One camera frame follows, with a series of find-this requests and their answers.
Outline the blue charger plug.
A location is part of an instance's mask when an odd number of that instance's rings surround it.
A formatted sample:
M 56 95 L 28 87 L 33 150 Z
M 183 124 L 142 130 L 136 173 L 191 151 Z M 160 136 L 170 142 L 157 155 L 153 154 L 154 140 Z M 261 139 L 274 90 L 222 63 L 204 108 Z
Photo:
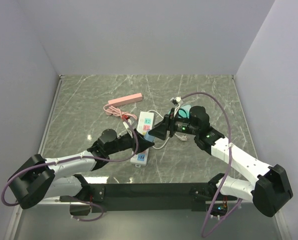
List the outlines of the blue charger plug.
M 152 136 L 152 135 L 149 135 L 149 133 L 146 133 L 146 134 L 144 135 L 144 139 L 147 140 L 147 141 L 149 141 L 149 142 L 152 142 L 152 143 L 153 143 L 155 137 Z

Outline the white multicolour power strip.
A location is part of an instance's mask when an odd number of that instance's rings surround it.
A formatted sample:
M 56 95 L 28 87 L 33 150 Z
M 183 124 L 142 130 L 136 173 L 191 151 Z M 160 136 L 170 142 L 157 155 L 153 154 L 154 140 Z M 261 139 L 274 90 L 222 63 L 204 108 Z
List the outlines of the white multicolour power strip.
M 138 119 L 137 131 L 146 135 L 146 133 L 152 129 L 154 123 L 154 114 L 152 112 L 141 111 Z M 140 153 L 134 155 L 130 162 L 137 168 L 142 166 L 147 166 L 149 149 L 141 151 Z

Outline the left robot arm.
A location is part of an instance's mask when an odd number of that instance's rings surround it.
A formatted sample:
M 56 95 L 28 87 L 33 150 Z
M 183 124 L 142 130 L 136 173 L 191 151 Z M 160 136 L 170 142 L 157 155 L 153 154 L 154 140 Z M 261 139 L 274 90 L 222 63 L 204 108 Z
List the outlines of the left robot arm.
M 132 150 L 140 154 L 154 146 L 154 137 L 137 130 L 118 136 L 113 129 L 106 129 L 87 150 L 59 158 L 43 158 L 40 154 L 30 157 L 9 179 L 11 189 L 22 209 L 37 205 L 44 198 L 71 195 L 77 201 L 88 197 L 89 189 L 75 176 L 92 172 L 111 161 L 110 155 Z

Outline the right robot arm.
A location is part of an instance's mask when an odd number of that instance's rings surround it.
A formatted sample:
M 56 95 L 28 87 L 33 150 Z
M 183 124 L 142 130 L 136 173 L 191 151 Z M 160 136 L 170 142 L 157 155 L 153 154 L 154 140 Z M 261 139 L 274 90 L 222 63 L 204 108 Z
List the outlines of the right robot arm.
M 271 166 L 252 157 L 210 125 L 210 117 L 203 106 L 189 109 L 187 118 L 170 111 L 161 122 L 149 130 L 149 135 L 165 140 L 174 133 L 194 135 L 198 148 L 238 171 L 245 180 L 221 177 L 208 187 L 211 198 L 233 196 L 252 201 L 265 216 L 273 217 L 292 197 L 293 192 L 286 170 L 276 164 Z

